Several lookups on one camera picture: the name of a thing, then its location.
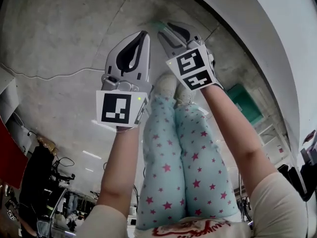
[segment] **white shoe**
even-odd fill
[[[177,87],[177,78],[172,72],[165,72],[155,83],[154,94],[174,98]]]
[[[175,98],[177,100],[177,106],[186,106],[192,104],[194,101],[194,97],[196,95],[196,91],[189,91],[183,86],[179,84],[176,89]]]

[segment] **red panel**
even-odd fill
[[[0,120],[0,179],[20,188],[28,158],[13,141]]]

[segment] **shirt sleeve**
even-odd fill
[[[304,238],[307,231],[305,203],[280,173],[264,178],[250,198],[254,237]]]
[[[127,238],[127,219],[118,210],[96,205],[76,232],[77,238]]]

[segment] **star print pants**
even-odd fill
[[[155,96],[144,130],[146,172],[137,229],[184,217],[223,218],[238,207],[226,166],[197,105],[174,109],[175,100]]]

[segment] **white t-shirt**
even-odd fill
[[[254,230],[247,223],[225,219],[185,218],[178,223],[146,231],[136,238],[305,238],[307,213],[298,192],[280,173],[264,178],[250,198]],[[97,205],[77,232],[77,238],[126,238],[127,220],[119,211]]]

